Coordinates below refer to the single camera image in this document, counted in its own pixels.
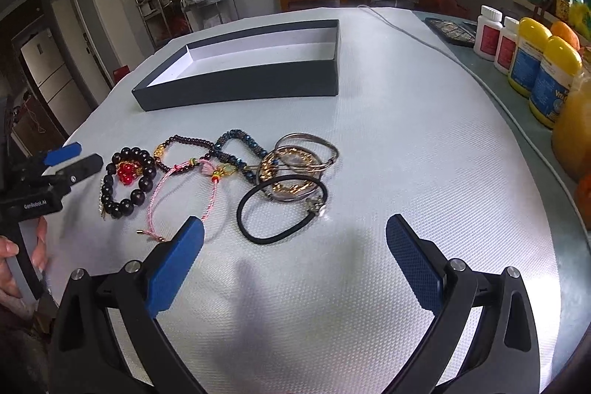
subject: pink string bracelet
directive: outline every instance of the pink string bracelet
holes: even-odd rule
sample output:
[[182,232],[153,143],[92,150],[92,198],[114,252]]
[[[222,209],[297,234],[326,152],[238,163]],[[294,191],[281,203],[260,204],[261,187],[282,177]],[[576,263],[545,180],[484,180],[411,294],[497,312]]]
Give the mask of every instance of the pink string bracelet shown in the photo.
[[170,169],[162,178],[159,180],[152,197],[150,198],[150,204],[148,205],[148,229],[139,229],[137,231],[138,234],[145,234],[150,236],[151,238],[155,239],[158,242],[166,242],[167,239],[159,236],[156,234],[156,230],[154,229],[154,208],[156,206],[156,197],[160,189],[162,188],[165,181],[172,176],[175,172],[180,171],[182,168],[185,167],[193,167],[193,166],[201,166],[201,174],[211,177],[212,180],[212,193],[209,196],[209,203],[207,208],[205,209],[205,213],[202,215],[201,220],[205,222],[205,220],[209,217],[212,212],[213,205],[216,202],[216,194],[218,192],[218,182],[224,176],[228,176],[236,171],[236,168],[230,164],[220,164],[219,166],[215,166],[207,159],[195,159],[191,158],[187,162],[183,162],[182,164],[174,165],[172,169]]

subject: black elastic band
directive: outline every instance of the black elastic band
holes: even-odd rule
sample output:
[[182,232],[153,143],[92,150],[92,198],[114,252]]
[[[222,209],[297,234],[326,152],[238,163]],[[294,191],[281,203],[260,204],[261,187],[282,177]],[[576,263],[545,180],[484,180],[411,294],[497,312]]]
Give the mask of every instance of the black elastic band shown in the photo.
[[277,234],[276,236],[261,238],[261,237],[254,237],[248,233],[248,231],[246,230],[246,227],[244,227],[244,224],[242,224],[242,210],[244,209],[244,206],[246,205],[247,201],[252,196],[254,196],[258,191],[261,191],[264,188],[269,187],[270,185],[277,184],[278,182],[283,182],[283,181],[313,182],[320,189],[322,189],[322,204],[323,205],[326,204],[326,201],[328,200],[329,191],[328,191],[328,189],[326,189],[326,186],[324,185],[324,183],[321,182],[319,179],[316,179],[311,176],[304,176],[302,174],[290,174],[287,176],[274,177],[272,179],[269,179],[268,181],[261,182],[260,184],[254,186],[250,191],[248,191],[245,194],[245,196],[240,200],[240,203],[238,203],[238,209],[236,209],[236,222],[238,223],[238,229],[240,229],[240,232],[242,233],[242,235],[244,237],[246,237],[250,242],[253,242],[255,244],[273,244],[275,242],[279,242],[280,240],[285,239],[287,236],[292,235],[294,232],[298,232],[301,228],[303,228],[305,225],[307,225],[316,216],[316,213],[310,208],[310,209],[308,209],[308,215],[306,217],[304,217],[300,222],[298,222],[295,226],[289,228],[288,230],[283,231],[280,234]]

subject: orange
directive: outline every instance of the orange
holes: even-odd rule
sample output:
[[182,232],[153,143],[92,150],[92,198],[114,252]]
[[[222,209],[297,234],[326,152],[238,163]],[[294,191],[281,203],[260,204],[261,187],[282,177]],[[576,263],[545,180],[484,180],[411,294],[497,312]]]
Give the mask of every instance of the orange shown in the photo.
[[553,36],[558,36],[559,38],[562,38],[568,42],[572,47],[574,47],[575,51],[578,51],[581,48],[578,41],[578,36],[575,34],[574,30],[568,27],[568,25],[561,20],[558,20],[552,24],[550,32]]

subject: metal shelving rack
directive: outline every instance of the metal shelving rack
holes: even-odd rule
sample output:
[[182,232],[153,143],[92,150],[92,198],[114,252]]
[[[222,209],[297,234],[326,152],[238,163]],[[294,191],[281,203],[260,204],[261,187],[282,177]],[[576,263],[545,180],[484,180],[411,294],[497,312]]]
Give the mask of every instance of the metal shelving rack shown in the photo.
[[[155,50],[158,50],[159,48],[163,47],[173,37],[175,37],[175,33],[171,29],[170,25],[172,15],[181,15],[184,17],[184,20],[186,21],[187,31],[182,32],[179,35],[184,35],[191,32],[186,15],[182,12],[181,9],[181,0],[168,0],[167,3],[163,2],[163,0],[135,0],[135,3],[138,7],[138,10],[140,11],[140,15],[142,16],[144,26],[146,27],[146,31],[148,31],[150,41],[152,41],[152,45],[154,46]],[[178,4],[178,13],[174,12],[175,3]],[[151,7],[151,10],[149,12],[145,11],[144,5],[146,4],[149,7]],[[157,35],[154,32],[155,29],[158,29],[158,31],[163,35]]]

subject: cardboard box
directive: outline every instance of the cardboard box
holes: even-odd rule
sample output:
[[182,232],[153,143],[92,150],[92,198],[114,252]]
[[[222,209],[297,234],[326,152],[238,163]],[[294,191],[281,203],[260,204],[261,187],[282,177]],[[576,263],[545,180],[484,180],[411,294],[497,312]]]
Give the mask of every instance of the cardboard box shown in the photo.
[[132,90],[152,111],[204,103],[337,95],[339,21],[309,20],[190,42]]

